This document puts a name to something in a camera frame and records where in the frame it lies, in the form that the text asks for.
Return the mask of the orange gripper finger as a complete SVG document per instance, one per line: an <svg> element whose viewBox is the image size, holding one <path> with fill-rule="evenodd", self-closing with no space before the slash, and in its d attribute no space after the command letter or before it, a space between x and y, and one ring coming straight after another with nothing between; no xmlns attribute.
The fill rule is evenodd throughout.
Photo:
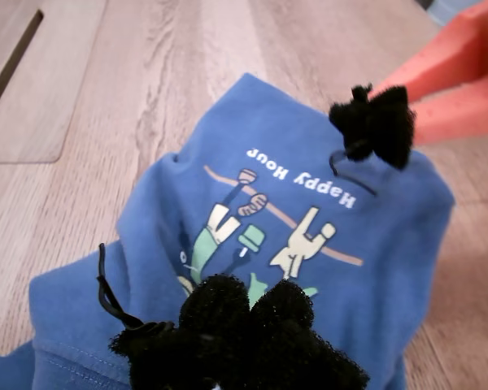
<svg viewBox="0 0 488 390"><path fill-rule="evenodd" d="M329 165L358 163L376 155L404 169L415 141L430 143L488 133L488 79L431 101L409 104L407 88L393 85L373 92L356 85L347 103L334 103L329 121L342 134L343 149L331 153Z"/></svg>
<svg viewBox="0 0 488 390"><path fill-rule="evenodd" d="M413 106L488 79L488 1L458 14L373 92L407 88Z"/></svg>

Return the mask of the black gripper foam-covered finger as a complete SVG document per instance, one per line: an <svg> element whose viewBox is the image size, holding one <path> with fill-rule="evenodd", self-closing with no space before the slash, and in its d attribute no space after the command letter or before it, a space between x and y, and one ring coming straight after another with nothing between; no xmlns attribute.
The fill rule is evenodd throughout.
<svg viewBox="0 0 488 390"><path fill-rule="evenodd" d="M177 323L135 319L109 345L127 358L133 389L242 389L249 300L232 275L206 278Z"/></svg>
<svg viewBox="0 0 488 390"><path fill-rule="evenodd" d="M368 374L312 328L312 301L282 280L251 308L245 389L365 389Z"/></svg>

